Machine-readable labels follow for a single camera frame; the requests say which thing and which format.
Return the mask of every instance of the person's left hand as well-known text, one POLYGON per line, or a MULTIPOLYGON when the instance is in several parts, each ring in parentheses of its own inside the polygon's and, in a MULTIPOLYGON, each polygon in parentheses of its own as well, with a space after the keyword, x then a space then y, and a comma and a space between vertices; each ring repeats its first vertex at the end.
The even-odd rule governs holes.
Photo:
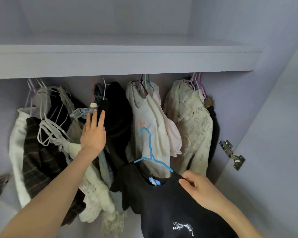
POLYGON ((82 151, 93 161, 99 153, 104 149, 106 144, 106 131, 104 127, 105 111, 102 111, 98 126, 97 110, 94 109, 93 117, 87 114, 86 124, 84 125, 83 134, 81 136, 82 151))

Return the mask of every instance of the plaid shirt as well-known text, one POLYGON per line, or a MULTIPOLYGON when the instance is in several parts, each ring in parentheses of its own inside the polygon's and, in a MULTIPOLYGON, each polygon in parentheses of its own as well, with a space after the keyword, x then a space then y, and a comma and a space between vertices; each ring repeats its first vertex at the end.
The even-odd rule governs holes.
MULTIPOLYGON (((57 146, 49 144, 45 147, 37 141, 40 121, 33 117, 27 119, 27 135, 24 140, 22 173, 25 187, 32 199, 67 167, 65 155, 57 146)), ((85 209, 84 197, 84 193, 78 190, 62 226, 71 224, 85 209)))

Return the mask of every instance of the white shelf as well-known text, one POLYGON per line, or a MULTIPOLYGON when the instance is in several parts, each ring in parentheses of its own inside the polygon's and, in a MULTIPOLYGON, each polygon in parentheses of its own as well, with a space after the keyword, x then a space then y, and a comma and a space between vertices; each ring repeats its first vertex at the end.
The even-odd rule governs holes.
POLYGON ((254 70, 262 49, 187 36, 0 39, 0 78, 254 70))

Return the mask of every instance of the brown fur trim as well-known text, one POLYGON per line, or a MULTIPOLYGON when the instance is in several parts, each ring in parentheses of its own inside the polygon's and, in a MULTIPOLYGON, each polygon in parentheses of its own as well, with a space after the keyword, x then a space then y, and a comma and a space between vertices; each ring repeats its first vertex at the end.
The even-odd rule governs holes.
POLYGON ((204 107, 214 107, 214 99, 212 96, 207 96, 207 98, 204 100, 204 107))

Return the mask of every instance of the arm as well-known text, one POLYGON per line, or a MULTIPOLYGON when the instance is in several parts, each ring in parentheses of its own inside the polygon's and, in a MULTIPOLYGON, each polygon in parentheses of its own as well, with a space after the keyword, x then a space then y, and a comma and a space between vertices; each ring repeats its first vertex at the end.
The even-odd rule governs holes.
POLYGON ((263 238, 250 221, 233 203, 218 191, 207 177, 186 171, 180 179, 181 186, 201 206, 220 215, 239 238, 263 238))
POLYGON ((105 146, 104 118, 103 111, 97 127, 97 111, 92 120, 88 114, 76 159, 12 218, 0 238, 56 237, 87 168, 105 146))

